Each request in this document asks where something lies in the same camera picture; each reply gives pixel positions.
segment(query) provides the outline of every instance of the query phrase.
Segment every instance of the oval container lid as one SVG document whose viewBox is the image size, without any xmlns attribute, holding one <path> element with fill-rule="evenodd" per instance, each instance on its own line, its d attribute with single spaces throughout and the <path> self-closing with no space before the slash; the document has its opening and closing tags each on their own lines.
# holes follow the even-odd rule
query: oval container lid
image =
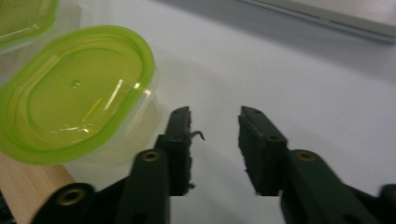
<svg viewBox="0 0 396 224">
<path fill-rule="evenodd" d="M 58 0 L 0 0 L 0 54 L 45 35 L 56 21 Z"/>
<path fill-rule="evenodd" d="M 95 26 L 47 45 L 0 89 L 0 149 L 32 164 L 85 155 L 108 140 L 154 73 L 146 41 Z"/>
</svg>

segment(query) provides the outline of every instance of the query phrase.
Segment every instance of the white table surface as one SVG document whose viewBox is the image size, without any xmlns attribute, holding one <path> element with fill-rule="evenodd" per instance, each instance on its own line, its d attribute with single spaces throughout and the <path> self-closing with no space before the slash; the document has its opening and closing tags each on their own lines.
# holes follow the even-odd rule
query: white table surface
<svg viewBox="0 0 396 224">
<path fill-rule="evenodd" d="M 172 223 L 284 223 L 279 199 L 255 196 L 244 171 L 241 105 L 264 112 L 290 149 L 317 152 L 348 185 L 376 195 L 396 183 L 396 46 L 235 0 L 79 2 L 82 26 L 124 26 L 151 46 L 163 106 L 156 134 L 184 105 L 205 134 L 191 146 L 197 187 L 172 199 Z M 101 189 L 130 164 L 81 167 L 68 164 Z"/>
</svg>

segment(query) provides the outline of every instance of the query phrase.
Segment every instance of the transparent plastic container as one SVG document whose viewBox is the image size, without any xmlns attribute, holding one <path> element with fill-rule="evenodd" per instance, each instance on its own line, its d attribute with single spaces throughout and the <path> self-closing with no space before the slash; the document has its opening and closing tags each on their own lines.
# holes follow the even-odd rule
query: transparent plastic container
<svg viewBox="0 0 396 224">
<path fill-rule="evenodd" d="M 58 0 L 1 0 L 0 54 L 29 45 L 53 27 Z"/>
<path fill-rule="evenodd" d="M 154 104 L 154 71 L 149 45 L 126 28 L 61 36 L 0 89 L 0 149 L 32 164 L 131 159 L 142 148 L 127 142 Z"/>
<path fill-rule="evenodd" d="M 21 1 L 8 1 L 12 2 L 12 6 L 16 6 Z M 7 19 L 1 20 L 1 22 L 7 22 L 8 20 L 16 20 L 14 17 L 18 17 L 18 14 L 10 15 Z M 48 45 L 48 43 L 59 37 L 80 28 L 81 8 L 77 0 L 62 0 L 58 2 L 57 13 L 55 23 L 42 35 L 31 38 L 30 41 L 24 42 L 22 39 L 15 40 L 13 48 L 0 48 L 3 54 L 0 54 L 0 86 L 6 83 L 9 78 L 18 72 L 27 62 L 29 62 L 41 49 Z"/>
</svg>

